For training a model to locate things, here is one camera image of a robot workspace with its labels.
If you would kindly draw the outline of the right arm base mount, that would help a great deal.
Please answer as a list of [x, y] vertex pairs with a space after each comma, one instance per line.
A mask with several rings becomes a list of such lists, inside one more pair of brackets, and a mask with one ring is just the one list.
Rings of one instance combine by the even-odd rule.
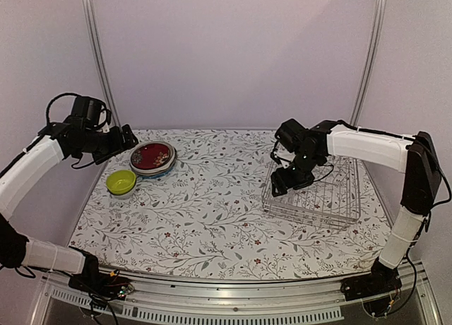
[[364, 303], [364, 311], [372, 317], [388, 315], [402, 288], [398, 269], [384, 266], [379, 259], [375, 260], [368, 274], [345, 278], [340, 284], [340, 291], [344, 294], [346, 301], [386, 293], [385, 297]]

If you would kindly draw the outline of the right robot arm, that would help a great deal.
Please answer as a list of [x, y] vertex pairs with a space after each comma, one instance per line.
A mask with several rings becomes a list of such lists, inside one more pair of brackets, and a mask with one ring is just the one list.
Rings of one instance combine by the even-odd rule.
[[427, 132], [397, 135], [363, 129], [343, 120], [324, 120], [310, 129], [295, 119], [282, 123], [275, 133], [276, 146], [271, 158], [279, 166], [271, 174], [274, 197], [291, 189], [304, 189], [315, 182], [316, 166], [326, 164], [329, 156], [347, 157], [382, 165], [405, 175], [400, 210], [391, 234], [365, 288], [379, 294], [393, 280], [395, 270], [421, 231], [427, 230], [441, 183], [446, 181], [434, 144]]

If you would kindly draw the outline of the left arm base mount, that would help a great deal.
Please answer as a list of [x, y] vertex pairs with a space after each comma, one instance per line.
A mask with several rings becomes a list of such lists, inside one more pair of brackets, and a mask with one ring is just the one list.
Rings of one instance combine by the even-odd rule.
[[124, 300], [134, 291], [131, 280], [115, 269], [109, 273], [99, 270], [99, 260], [93, 254], [82, 249], [70, 247], [80, 252], [85, 263], [80, 274], [72, 274], [69, 278], [69, 287], [86, 293], [105, 298], [106, 300]]

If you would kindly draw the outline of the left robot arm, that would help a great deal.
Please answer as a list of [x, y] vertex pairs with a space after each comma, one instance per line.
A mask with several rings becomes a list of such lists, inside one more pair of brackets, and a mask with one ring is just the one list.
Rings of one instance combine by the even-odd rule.
[[39, 180], [68, 157], [89, 153], [99, 165], [137, 145], [128, 124], [107, 132], [79, 129], [68, 123], [51, 123], [43, 128], [12, 166], [1, 172], [1, 266], [77, 274], [78, 282], [89, 292], [101, 291], [105, 277], [89, 266], [94, 261], [92, 255], [22, 235], [9, 219]]

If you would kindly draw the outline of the lime green bowl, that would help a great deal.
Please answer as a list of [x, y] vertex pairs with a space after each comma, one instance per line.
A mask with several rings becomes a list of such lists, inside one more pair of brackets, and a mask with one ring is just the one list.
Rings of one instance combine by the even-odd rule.
[[136, 175], [130, 170], [118, 170], [107, 177], [105, 184], [111, 194], [121, 196], [135, 187]]

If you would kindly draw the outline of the white small bowl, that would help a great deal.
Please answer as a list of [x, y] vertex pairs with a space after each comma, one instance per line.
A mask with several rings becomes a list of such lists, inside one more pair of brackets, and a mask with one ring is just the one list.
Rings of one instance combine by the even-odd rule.
[[129, 199], [131, 198], [136, 192], [136, 187], [133, 187], [131, 190], [129, 190], [128, 192], [124, 193], [124, 194], [113, 194], [111, 193], [110, 196], [115, 198], [115, 199]]

